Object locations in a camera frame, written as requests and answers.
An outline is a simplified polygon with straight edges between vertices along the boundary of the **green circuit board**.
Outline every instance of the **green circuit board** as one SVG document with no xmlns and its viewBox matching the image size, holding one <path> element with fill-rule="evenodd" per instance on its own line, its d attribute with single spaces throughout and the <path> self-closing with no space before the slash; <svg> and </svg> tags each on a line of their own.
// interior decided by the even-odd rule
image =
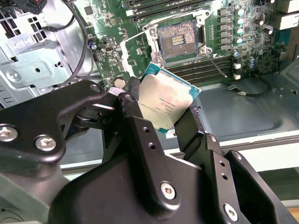
<svg viewBox="0 0 299 224">
<path fill-rule="evenodd" d="M 93 58 L 106 87 L 112 86 L 116 77 L 124 77 L 128 80 L 132 76 L 122 60 L 123 50 L 120 43 L 143 32 L 143 26 L 155 19 L 162 19 L 156 30 L 159 34 L 166 30 L 159 30 L 164 27 L 170 26 L 172 30 L 178 30 L 186 22 L 189 22 L 188 25 L 191 21 L 196 23 L 196 18 L 188 12 L 198 9 L 209 10 L 210 15 L 205 19 L 204 26 L 196 28 L 195 34 L 193 29 L 190 30 L 191 35 L 195 35 L 198 49 L 203 42 L 211 52 L 201 57 L 197 57 L 196 52 L 188 52 L 175 58 L 163 58 L 166 69 L 174 74 L 177 72 L 178 76 L 196 86 L 233 79 L 235 73 L 233 64 L 236 59 L 242 65 L 241 78 L 250 76 L 253 70 L 259 70 L 260 74 L 276 71 L 279 60 L 273 51 L 279 51 L 287 45 L 290 36 L 289 31 L 274 30 L 271 35 L 263 31 L 265 28 L 271 29 L 268 24 L 271 14 L 276 11 L 276 4 L 265 3 L 261 6 L 256 3 L 256 0 L 137 0 L 135 3 L 123 0 L 77 0 L 73 1 L 73 4 L 85 21 L 89 39 L 97 45 L 97 49 L 93 50 Z M 172 9 L 172 6 L 180 6 L 180 4 L 181 8 Z M 242 16 L 237 14 L 238 9 L 244 10 Z M 129 10 L 138 13 L 133 16 L 128 15 Z M 242 24 L 237 24 L 238 19 L 243 19 Z M 255 20 L 260 19 L 264 20 L 263 26 L 255 23 Z M 241 35 L 237 34 L 238 28 L 243 30 Z M 188 35 L 173 37 L 178 40 L 173 42 L 174 46 L 181 44 L 178 48 L 184 48 L 188 41 L 186 36 Z M 136 77 L 142 76 L 153 60 L 151 54 L 153 50 L 147 38 L 148 36 L 143 33 L 125 43 L 128 52 L 127 62 L 132 66 Z M 161 39 L 157 41 L 160 49 L 164 47 L 161 46 L 163 41 Z M 227 78 L 221 74 L 216 75 L 218 70 L 207 56 L 218 63 L 218 67 L 228 75 Z M 255 60 L 254 68 L 249 67 L 252 58 Z M 183 67 L 194 65 L 198 66 L 198 72 L 182 70 Z"/>
</svg>

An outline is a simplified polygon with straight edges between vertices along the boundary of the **black cable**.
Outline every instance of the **black cable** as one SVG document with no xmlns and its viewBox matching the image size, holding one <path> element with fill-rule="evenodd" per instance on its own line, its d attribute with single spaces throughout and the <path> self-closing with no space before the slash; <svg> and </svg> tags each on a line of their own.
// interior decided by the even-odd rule
<svg viewBox="0 0 299 224">
<path fill-rule="evenodd" d="M 10 212 L 10 213 L 13 213 L 15 214 L 16 216 L 18 216 L 23 222 L 24 222 L 24 219 L 22 219 L 21 216 L 19 216 L 17 213 L 13 212 L 13 211 L 10 211 L 10 210 L 6 210 L 6 209 L 2 209 L 1 212 L 4 212 L 4 211 L 7 211 L 7 212 Z"/>
<path fill-rule="evenodd" d="M 71 20 L 66 25 L 64 25 L 62 27 L 56 28 L 56 27 L 52 27 L 52 26 L 46 26 L 46 27 L 43 27 L 43 29 L 48 30 L 50 32 L 58 32 L 59 30 L 68 28 L 74 22 L 74 20 L 75 20 L 75 16 L 73 15 L 71 17 Z"/>
<path fill-rule="evenodd" d="M 89 78 L 92 79 L 92 77 L 90 77 L 90 75 L 92 74 L 93 67 L 94 67 L 93 51 L 91 49 L 89 49 L 89 52 L 90 52 L 90 56 L 92 58 L 92 67 L 90 68 L 90 72 L 87 75 L 85 75 L 85 76 L 77 76 L 77 78 L 81 78 L 82 80 L 86 80 L 86 79 L 89 79 Z"/>
<path fill-rule="evenodd" d="M 0 221 L 0 223 L 2 223 L 2 222 L 5 220 L 5 219 L 9 219 L 9 218 L 11 218 L 11 219 L 14 219 L 14 220 L 17 220 L 17 221 L 21 222 L 21 220 L 19 220 L 19 219 L 17 219 L 17 218 L 13 218 L 13 217 L 6 217 L 6 218 L 2 219 L 2 220 Z"/>
<path fill-rule="evenodd" d="M 82 33 L 83 33 L 83 37 L 84 37 L 84 44 L 83 44 L 83 50 L 82 50 L 82 53 L 81 53 L 81 56 L 80 56 L 80 59 L 79 59 L 79 62 L 78 62 L 78 65 L 76 66 L 73 74 L 71 74 L 71 76 L 65 80 L 60 86 L 64 86 L 64 85 L 67 85 L 68 83 L 70 83 L 76 76 L 77 74 L 80 72 L 82 66 L 83 66 L 83 63 L 84 63 L 84 60 L 85 60 L 85 55 L 86 55 L 86 52 L 87 52 L 87 44 L 88 44 L 88 34 L 87 34 L 87 30 L 84 26 L 84 23 L 82 22 L 81 18 L 78 16 L 78 14 L 76 13 L 76 11 L 73 9 L 72 5 L 70 3 L 67 2 L 67 0 L 63 0 L 64 4 L 69 8 L 69 10 L 71 11 L 71 13 L 73 13 L 75 19 L 77 20 L 81 30 L 82 30 Z"/>
<path fill-rule="evenodd" d="M 265 91 L 260 92 L 260 93 L 246 93 L 246 92 L 240 90 L 238 86 L 230 85 L 230 84 L 228 84 L 229 85 L 228 89 L 238 93 L 241 96 L 246 96 L 246 97 L 261 97 L 261 96 L 266 95 L 267 93 L 269 93 L 272 89 L 271 84 L 266 79 L 264 79 L 260 76 L 255 76 L 255 77 L 258 78 L 259 80 L 261 80 L 261 82 L 263 82 L 267 85 L 267 89 Z"/>
</svg>

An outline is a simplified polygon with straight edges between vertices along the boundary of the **robotic arm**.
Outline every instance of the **robotic arm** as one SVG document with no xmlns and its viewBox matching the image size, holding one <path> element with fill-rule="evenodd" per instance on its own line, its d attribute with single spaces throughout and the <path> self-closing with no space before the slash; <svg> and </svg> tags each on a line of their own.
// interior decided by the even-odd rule
<svg viewBox="0 0 299 224">
<path fill-rule="evenodd" d="M 1 197 L 49 224 L 296 224 L 237 151 L 223 153 L 197 107 L 175 124 L 184 160 L 164 154 L 127 92 L 81 81 L 0 111 Z M 66 141 L 103 130 L 103 164 L 67 183 Z"/>
</svg>

